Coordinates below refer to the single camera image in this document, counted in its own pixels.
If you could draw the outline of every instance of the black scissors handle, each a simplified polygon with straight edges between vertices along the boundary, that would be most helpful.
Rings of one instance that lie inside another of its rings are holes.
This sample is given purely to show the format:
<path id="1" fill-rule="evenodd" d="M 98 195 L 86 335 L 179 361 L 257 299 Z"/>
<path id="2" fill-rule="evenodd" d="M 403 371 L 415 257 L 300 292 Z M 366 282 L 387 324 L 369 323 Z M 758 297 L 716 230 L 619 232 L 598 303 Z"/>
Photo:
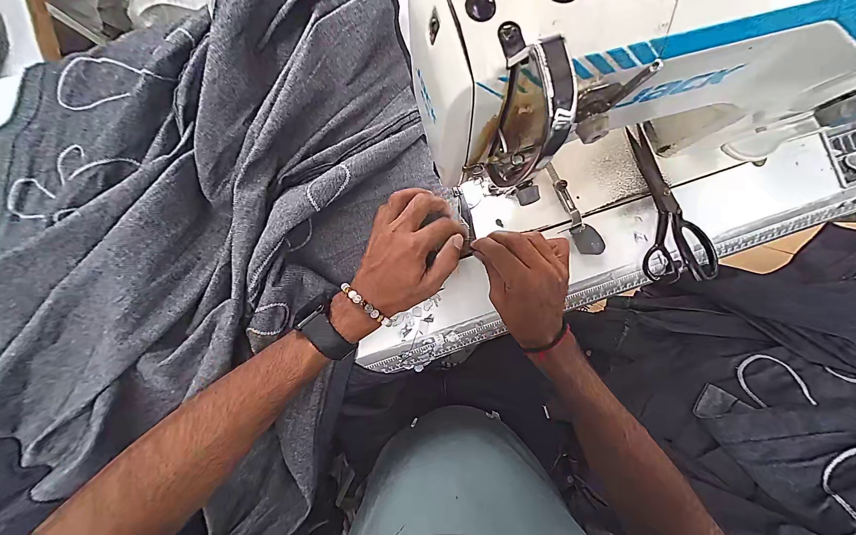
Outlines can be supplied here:
<path id="1" fill-rule="evenodd" d="M 673 260 L 669 249 L 666 249 L 666 234 L 671 225 L 672 214 L 659 213 L 659 219 L 656 220 L 656 241 L 643 257 L 643 273 L 654 283 L 671 285 L 679 280 L 682 264 Z M 659 269 L 652 268 L 653 258 L 657 258 L 662 265 Z"/>
<path id="2" fill-rule="evenodd" d="M 696 252 L 690 247 L 683 230 L 688 230 L 702 246 L 702 249 L 705 249 L 706 262 L 704 264 L 699 264 Z M 679 249 L 679 257 L 682 258 L 683 264 L 689 268 L 697 281 L 710 281 L 719 274 L 719 255 L 715 251 L 715 245 L 698 225 L 686 221 L 681 214 L 677 215 L 672 220 L 672 239 L 675 240 L 675 246 Z"/>

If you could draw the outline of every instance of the smartwatch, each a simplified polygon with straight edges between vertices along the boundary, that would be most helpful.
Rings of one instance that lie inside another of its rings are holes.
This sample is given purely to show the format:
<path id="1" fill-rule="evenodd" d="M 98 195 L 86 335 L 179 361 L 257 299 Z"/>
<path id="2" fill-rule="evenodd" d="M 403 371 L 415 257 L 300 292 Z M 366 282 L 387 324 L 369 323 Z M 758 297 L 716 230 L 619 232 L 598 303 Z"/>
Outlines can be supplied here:
<path id="1" fill-rule="evenodd" d="M 330 299 L 323 299 L 315 310 L 302 322 L 297 323 L 295 330 L 301 332 L 309 342 L 329 360 L 340 361 L 356 351 L 358 344 L 350 344 L 329 322 Z"/>

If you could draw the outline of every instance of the industrial sewing machine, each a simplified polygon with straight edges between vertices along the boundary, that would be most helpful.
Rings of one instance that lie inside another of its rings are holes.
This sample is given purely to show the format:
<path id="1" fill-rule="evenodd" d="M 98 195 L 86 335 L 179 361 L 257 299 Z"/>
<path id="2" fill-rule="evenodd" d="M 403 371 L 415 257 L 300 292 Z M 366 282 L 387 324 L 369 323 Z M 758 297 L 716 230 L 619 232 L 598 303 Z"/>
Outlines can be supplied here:
<path id="1" fill-rule="evenodd" d="M 482 184 L 519 206 L 540 199 L 534 178 L 565 144 L 582 149 L 616 128 L 641 124 L 659 156 L 720 149 L 760 162 L 856 121 L 856 0 L 409 6 L 415 92 L 441 182 Z M 550 174 L 561 216 L 582 236 L 574 191 L 595 176 Z M 524 229 L 559 223 L 530 217 Z M 603 249 L 595 237 L 575 242 Z"/>
<path id="2" fill-rule="evenodd" d="M 408 10 L 438 177 L 478 237 L 537 229 L 574 242 L 568 308 L 648 282 L 637 266 L 654 212 L 623 128 L 645 138 L 719 255 L 856 211 L 856 0 Z M 503 333 L 486 284 L 462 260 L 432 303 L 363 341 L 358 362 L 418 370 Z"/>

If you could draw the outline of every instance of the person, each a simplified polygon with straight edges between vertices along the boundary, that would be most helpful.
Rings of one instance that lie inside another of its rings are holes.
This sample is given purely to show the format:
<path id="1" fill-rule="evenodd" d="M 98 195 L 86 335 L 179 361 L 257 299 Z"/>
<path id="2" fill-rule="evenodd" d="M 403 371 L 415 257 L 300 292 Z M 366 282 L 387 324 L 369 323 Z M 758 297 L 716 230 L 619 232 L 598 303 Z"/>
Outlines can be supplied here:
<path id="1" fill-rule="evenodd" d="M 441 217 L 422 225 L 429 214 Z M 464 241 L 451 216 L 448 203 L 430 191 L 394 193 L 374 216 L 351 288 L 385 316 L 434 295 L 457 267 Z M 569 242 L 538 232 L 499 231 L 471 247 L 487 270 L 491 301 L 510 334 L 572 412 L 585 458 L 624 529 L 721 534 L 688 482 L 570 335 L 563 320 Z M 344 291 L 331 300 L 325 317 L 349 344 L 378 328 Z M 306 334 L 291 330 L 171 412 L 36 533 L 178 531 L 328 362 Z M 353 533 L 583 533 L 543 468 L 504 424 L 479 421 L 464 407 L 445 408 L 387 444 Z"/>

